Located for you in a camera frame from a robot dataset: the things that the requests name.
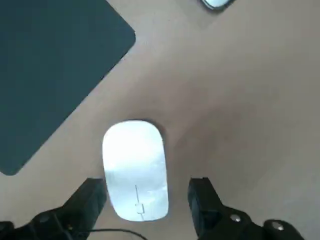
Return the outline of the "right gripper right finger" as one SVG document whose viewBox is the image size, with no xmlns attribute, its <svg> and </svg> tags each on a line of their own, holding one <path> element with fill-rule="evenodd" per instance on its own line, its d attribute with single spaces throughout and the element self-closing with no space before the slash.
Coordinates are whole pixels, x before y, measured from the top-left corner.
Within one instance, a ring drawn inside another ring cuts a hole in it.
<svg viewBox="0 0 320 240">
<path fill-rule="evenodd" d="M 222 203 L 207 177 L 191 178 L 187 199 L 199 240 L 302 240 L 290 223 L 268 219 L 262 226 L 250 216 Z"/>
</svg>

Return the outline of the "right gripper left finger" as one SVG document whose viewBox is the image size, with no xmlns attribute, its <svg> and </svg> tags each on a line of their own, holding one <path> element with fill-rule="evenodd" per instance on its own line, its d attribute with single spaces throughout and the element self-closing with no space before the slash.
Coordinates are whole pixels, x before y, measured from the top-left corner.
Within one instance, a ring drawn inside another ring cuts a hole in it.
<svg viewBox="0 0 320 240">
<path fill-rule="evenodd" d="M 15 227 L 0 222 L 2 240 L 86 240 L 107 201 L 102 178 L 87 178 L 60 207 L 36 215 L 30 222 Z"/>
</svg>

